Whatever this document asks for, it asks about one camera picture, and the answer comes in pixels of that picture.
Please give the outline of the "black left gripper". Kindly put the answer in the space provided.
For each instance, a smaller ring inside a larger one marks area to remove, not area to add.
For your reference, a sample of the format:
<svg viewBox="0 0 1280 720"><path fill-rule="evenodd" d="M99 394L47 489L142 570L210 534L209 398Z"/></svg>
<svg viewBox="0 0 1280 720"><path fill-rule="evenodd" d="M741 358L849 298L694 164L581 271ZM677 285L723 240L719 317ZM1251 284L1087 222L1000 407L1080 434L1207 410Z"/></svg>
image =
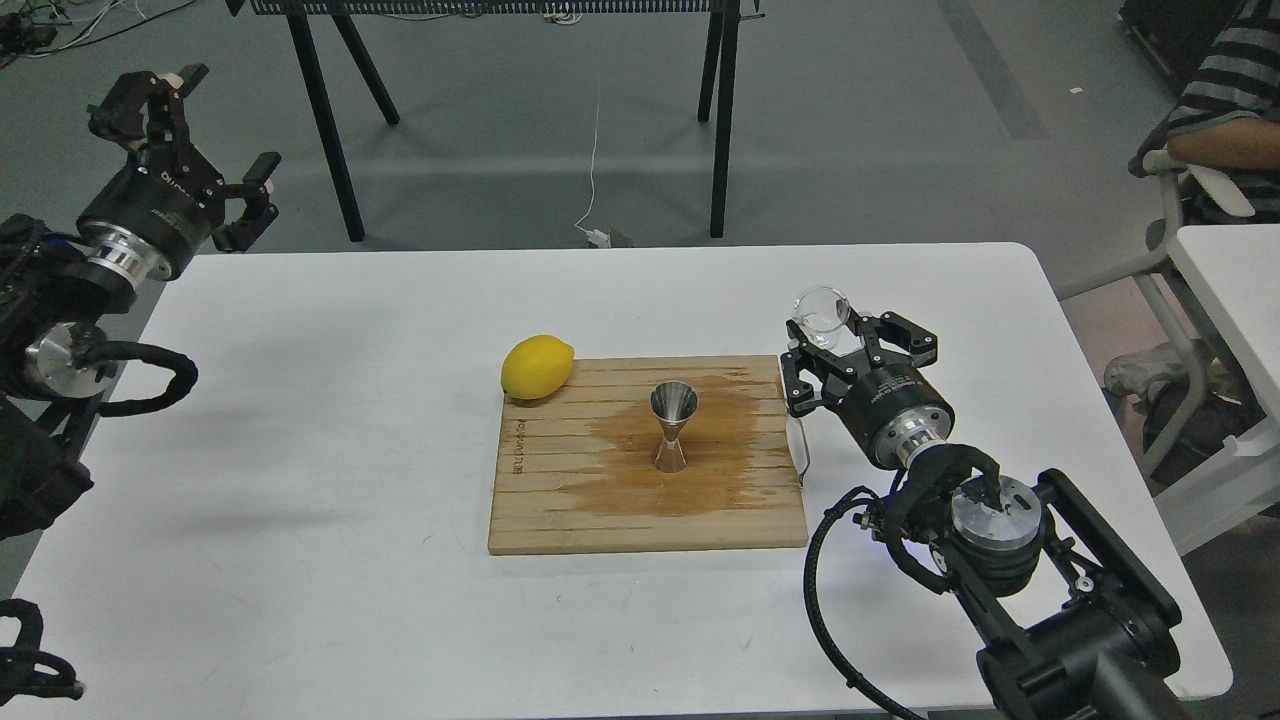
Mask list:
<svg viewBox="0 0 1280 720"><path fill-rule="evenodd" d="M77 229L92 252L77 266L88 283L174 281L212 233L220 252L246 252L278 218L271 176L279 152L260 154L242 181L200 168L186 120L186 99L209 74L195 63L159 76L119 76L99 105L87 106L87 127L128 154L123 167L81 213ZM243 200L244 210L223 223L221 202Z"/></svg>

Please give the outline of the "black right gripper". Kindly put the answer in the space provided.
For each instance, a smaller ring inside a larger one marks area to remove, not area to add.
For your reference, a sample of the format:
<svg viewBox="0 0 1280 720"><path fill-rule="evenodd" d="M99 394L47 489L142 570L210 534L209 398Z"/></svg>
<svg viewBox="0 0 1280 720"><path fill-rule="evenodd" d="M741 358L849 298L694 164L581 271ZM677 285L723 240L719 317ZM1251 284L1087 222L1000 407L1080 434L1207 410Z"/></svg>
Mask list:
<svg viewBox="0 0 1280 720"><path fill-rule="evenodd" d="M787 414L826 407L874 466L908 469L919 452L946 443L955 424L952 406L916 369L937 361L938 337L892 311L854 315L850 329L865 356L790 342L780 356Z"/></svg>

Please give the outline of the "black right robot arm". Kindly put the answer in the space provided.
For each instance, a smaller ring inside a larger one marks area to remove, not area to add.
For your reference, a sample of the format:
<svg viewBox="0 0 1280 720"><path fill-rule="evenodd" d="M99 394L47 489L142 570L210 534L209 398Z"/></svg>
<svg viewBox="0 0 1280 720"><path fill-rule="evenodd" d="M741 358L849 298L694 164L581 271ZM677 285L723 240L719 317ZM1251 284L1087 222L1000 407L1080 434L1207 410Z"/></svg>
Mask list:
<svg viewBox="0 0 1280 720"><path fill-rule="evenodd" d="M950 439L954 409L922 372L937 359L933 332L896 313L852 314L844 327L860 345L838 356L826 331L787 320L780 365L790 416L832 411L870 464L895 474L886 495L850 489L806 547L806 618L847 685L913 716L854 667L820 611L820 551L851 515L906 577L957 600L1005 717L1184 719L1166 683L1180 666L1171 630L1181 610L1153 573L1059 469L1028 486Z"/></svg>

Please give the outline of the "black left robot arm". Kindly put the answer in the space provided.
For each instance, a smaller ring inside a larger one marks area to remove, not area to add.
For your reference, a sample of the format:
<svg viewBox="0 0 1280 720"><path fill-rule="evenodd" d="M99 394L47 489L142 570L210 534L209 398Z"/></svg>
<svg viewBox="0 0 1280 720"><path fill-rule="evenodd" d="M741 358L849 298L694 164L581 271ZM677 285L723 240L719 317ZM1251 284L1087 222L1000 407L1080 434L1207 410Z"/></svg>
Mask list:
<svg viewBox="0 0 1280 720"><path fill-rule="evenodd" d="M177 279L205 242L243 252L276 219L278 152L230 183L191 141L186 99L207 73L127 73L88 106L90 131L127 158L76 232L24 214L3 223L4 538L49 529L91 489L81 451L96 418L156 413L195 387L186 355L111 340L100 318L128 313L146 279Z"/></svg>

